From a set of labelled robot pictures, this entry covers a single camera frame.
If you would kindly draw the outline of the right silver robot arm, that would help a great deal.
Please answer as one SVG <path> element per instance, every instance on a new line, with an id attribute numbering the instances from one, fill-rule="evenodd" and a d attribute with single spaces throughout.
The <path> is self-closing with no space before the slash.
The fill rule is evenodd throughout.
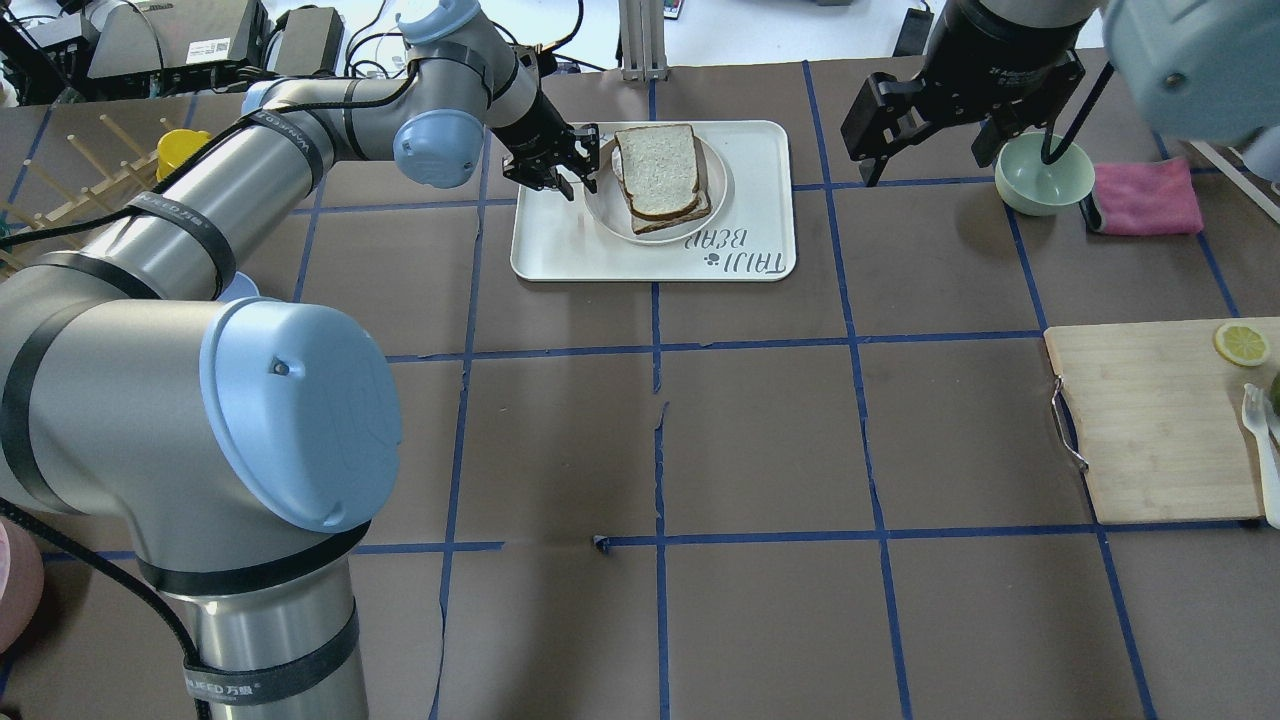
<path id="1" fill-rule="evenodd" d="M 1253 172 L 1277 159 L 1275 1 L 947 1 L 910 79 L 869 76 L 841 135 L 865 184 L 936 132 L 980 124 L 977 165 L 1024 131 L 1051 127 L 1085 69 L 1076 40 L 1103 19 L 1103 88 L 1120 74 L 1149 127 L 1185 141 L 1247 143 Z"/>

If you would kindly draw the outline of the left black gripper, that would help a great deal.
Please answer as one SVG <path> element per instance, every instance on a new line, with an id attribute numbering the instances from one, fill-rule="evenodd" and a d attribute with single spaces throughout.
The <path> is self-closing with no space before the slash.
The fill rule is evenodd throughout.
<path id="1" fill-rule="evenodd" d="M 502 174 L 534 191 L 556 191 L 575 199 L 564 168 L 589 193 L 598 192 L 602 135 L 598 123 L 571 127 L 543 92 L 530 49 L 511 45 L 512 67 L 498 70 L 499 85 L 490 105 L 490 127 L 506 147 Z"/>

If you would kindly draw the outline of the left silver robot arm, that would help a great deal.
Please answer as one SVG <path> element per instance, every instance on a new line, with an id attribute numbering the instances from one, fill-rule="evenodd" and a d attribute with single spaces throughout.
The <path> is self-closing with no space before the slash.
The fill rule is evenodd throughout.
<path id="1" fill-rule="evenodd" d="M 594 191 L 571 126 L 475 1 L 398 19 L 407 74 L 275 79 L 123 209 L 3 283 L 3 516 L 146 602 L 201 719 L 366 719 L 349 553 L 389 500 L 402 424 L 383 351 L 333 307 L 221 301 L 337 161 Z"/>

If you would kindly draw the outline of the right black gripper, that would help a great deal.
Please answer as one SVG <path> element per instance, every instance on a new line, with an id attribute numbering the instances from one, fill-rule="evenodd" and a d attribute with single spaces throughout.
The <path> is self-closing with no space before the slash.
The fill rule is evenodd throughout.
<path id="1" fill-rule="evenodd" d="M 1085 22 L 1084 5 L 943 6 L 918 78 L 869 74 L 841 124 L 864 186 L 936 126 L 983 123 L 972 152 L 991 167 L 1005 142 L 1056 119 L 1085 73 L 1075 51 Z"/>

